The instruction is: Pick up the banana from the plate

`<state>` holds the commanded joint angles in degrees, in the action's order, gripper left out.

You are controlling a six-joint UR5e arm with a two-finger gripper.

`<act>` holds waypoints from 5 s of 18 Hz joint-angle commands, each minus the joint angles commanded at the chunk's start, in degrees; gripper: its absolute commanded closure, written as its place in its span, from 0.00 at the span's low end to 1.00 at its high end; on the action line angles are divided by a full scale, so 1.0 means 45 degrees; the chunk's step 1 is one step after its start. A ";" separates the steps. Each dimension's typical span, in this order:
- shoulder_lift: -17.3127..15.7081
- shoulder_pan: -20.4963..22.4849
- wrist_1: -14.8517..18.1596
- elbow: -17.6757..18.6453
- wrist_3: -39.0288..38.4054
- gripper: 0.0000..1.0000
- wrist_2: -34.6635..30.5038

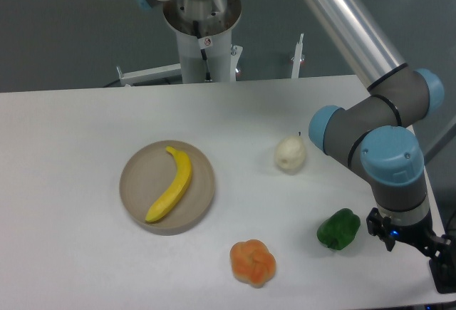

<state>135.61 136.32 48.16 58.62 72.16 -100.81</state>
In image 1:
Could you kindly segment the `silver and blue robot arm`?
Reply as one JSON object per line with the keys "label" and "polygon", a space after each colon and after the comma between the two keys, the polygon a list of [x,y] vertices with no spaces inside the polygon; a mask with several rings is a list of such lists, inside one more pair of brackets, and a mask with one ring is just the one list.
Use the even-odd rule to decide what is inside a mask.
{"label": "silver and blue robot arm", "polygon": [[[333,105],[312,117],[309,138],[325,154],[365,180],[376,207],[367,216],[369,234],[387,249],[402,242],[429,258],[435,287],[455,291],[455,238],[432,229],[424,157],[409,126],[435,111],[444,98],[440,79],[412,70],[359,0],[305,0],[369,96],[349,109]],[[231,31],[240,0],[138,0],[162,4],[175,32],[180,62],[157,68],[179,72],[184,83],[235,80]]]}

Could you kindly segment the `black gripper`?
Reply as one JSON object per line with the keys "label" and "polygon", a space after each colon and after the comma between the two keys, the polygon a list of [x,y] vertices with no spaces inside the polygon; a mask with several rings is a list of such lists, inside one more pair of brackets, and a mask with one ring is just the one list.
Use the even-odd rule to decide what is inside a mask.
{"label": "black gripper", "polygon": [[396,242],[408,244],[430,258],[429,266],[437,292],[455,293],[455,236],[435,236],[430,211],[422,220],[410,226],[392,224],[374,207],[366,217],[369,235],[378,237],[391,252]]}

